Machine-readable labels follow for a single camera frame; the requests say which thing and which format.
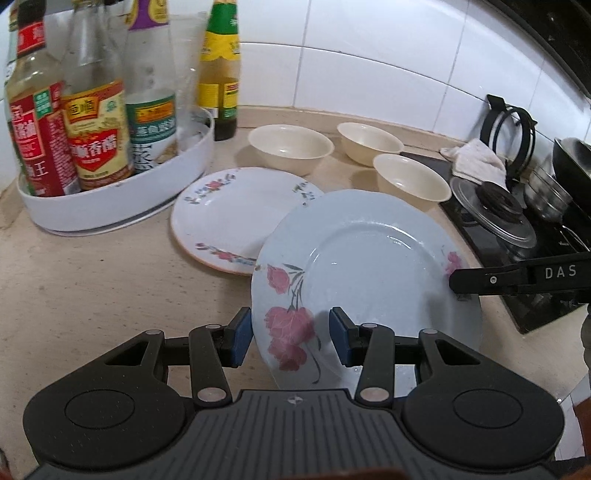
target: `white plate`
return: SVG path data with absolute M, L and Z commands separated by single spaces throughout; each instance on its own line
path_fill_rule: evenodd
M 478 350 L 477 296 L 459 301 L 448 286 L 467 266 L 429 216 L 383 193 L 342 190 L 294 210 L 269 236 L 252 276 L 252 329 L 280 388 L 349 388 L 361 368 L 339 362 L 328 312 L 416 337 L 435 328 Z M 396 396 L 415 386 L 397 367 Z
M 279 222 L 320 195 L 291 173 L 233 168 L 189 185 L 178 196 L 170 223 L 191 257 L 217 270 L 252 275 L 262 244 Z

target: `red label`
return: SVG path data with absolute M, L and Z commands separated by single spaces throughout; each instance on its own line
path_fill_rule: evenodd
M 43 21 L 35 22 L 18 30 L 17 55 L 22 56 L 30 51 L 45 46 L 45 29 Z
M 40 197 L 78 192 L 64 118 L 59 108 L 60 84 L 10 103 L 12 130 L 27 178 Z
M 85 170 L 97 171 L 117 155 L 117 133 L 118 130 L 113 128 L 71 138 L 70 148 L 74 161 Z

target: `bottle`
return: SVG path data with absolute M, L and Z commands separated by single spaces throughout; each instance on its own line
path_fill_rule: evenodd
M 240 41 L 236 0 L 215 0 L 201 52 L 198 105 L 214 117 L 216 141 L 236 134 Z
M 14 67 L 17 65 L 17 42 L 18 42 L 18 2 L 13 2 L 10 6 L 9 12 L 9 23 L 8 23 L 8 56 L 6 60 L 6 77 L 4 79 L 4 88 L 14 72 Z M 6 122 L 8 123 L 8 134 L 12 140 L 12 147 L 14 149 L 14 155 L 17 158 L 18 166 L 21 170 L 22 175 L 26 179 L 27 192 L 31 195 L 35 195 L 35 190 L 27 179 L 27 170 L 25 164 L 22 162 L 21 153 L 18 149 L 17 141 L 14 138 L 14 132 L 12 131 L 12 115 L 10 113 L 10 104 L 8 101 L 4 102 L 4 115 L 6 116 Z
M 45 45 L 45 0 L 18 8 L 17 63 L 6 84 L 12 131 L 35 195 L 77 193 L 80 185 L 61 114 L 61 68 Z
M 126 108 L 137 172 L 177 154 L 176 75 L 166 0 L 135 0 L 125 44 Z
M 75 0 L 64 71 L 63 114 L 82 190 L 129 177 L 123 67 L 106 31 L 102 0 Z

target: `bowl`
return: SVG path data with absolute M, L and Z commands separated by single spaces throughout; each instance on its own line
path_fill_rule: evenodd
M 399 154 L 404 144 L 392 134 L 371 125 L 348 122 L 336 128 L 342 137 L 345 153 L 357 163 L 372 167 L 376 155 Z
M 380 192 L 394 195 L 423 212 L 452 197 L 449 185 L 438 173 L 410 158 L 378 155 L 374 168 Z
M 267 167 L 300 177 L 311 173 L 335 146 L 323 134 L 296 125 L 264 125 L 255 128 L 248 141 Z

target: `white tray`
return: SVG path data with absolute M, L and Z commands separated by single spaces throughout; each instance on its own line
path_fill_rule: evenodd
M 51 233 L 84 236 L 123 228 L 166 208 L 205 172 L 213 160 L 213 128 L 203 128 L 203 138 L 187 151 L 117 183 L 62 197 L 34 197 L 21 177 L 18 191 L 31 220 Z

